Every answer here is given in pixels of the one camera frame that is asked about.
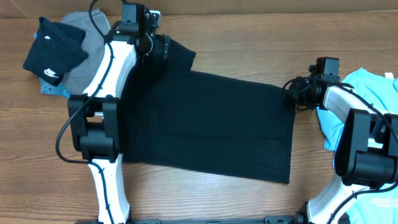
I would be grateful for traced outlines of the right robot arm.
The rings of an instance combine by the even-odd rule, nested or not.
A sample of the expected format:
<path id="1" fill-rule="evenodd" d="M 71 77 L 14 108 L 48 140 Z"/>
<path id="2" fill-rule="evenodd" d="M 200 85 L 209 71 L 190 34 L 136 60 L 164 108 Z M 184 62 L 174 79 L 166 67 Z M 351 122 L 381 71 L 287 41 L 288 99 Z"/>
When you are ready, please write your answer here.
<path id="1" fill-rule="evenodd" d="M 348 223 L 347 210 L 360 195 L 380 194 L 397 187 L 397 115 L 382 113 L 340 82 L 340 61 L 319 57 L 310 75 L 284 86 L 298 111 L 331 111 L 344 124 L 333 157 L 334 176 L 305 202 L 291 223 Z"/>

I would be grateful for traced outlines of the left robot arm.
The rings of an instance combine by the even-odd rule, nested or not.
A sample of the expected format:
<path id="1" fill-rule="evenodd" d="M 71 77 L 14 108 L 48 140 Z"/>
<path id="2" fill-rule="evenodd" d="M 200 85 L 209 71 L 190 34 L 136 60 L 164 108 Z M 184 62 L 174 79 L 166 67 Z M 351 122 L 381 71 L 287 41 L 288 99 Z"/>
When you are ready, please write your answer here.
<path id="1" fill-rule="evenodd" d="M 162 15 L 143 4 L 123 2 L 122 18 L 103 36 L 104 55 L 82 94 L 68 100 L 73 145 L 93 176 L 99 204 L 96 223 L 131 223 L 124 190 L 122 159 L 125 131 L 119 101 L 127 77 L 145 56 L 167 58 L 170 38 L 156 35 Z"/>

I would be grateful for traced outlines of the black t-shirt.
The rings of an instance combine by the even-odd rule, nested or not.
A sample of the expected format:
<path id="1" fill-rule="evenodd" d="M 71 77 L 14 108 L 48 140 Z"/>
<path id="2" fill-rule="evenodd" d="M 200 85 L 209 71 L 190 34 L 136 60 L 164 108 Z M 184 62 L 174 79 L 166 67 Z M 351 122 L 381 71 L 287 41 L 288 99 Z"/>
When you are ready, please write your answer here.
<path id="1" fill-rule="evenodd" d="M 288 183 L 295 104 L 281 88 L 192 70 L 171 41 L 162 60 L 133 67 L 120 106 L 124 162 Z"/>

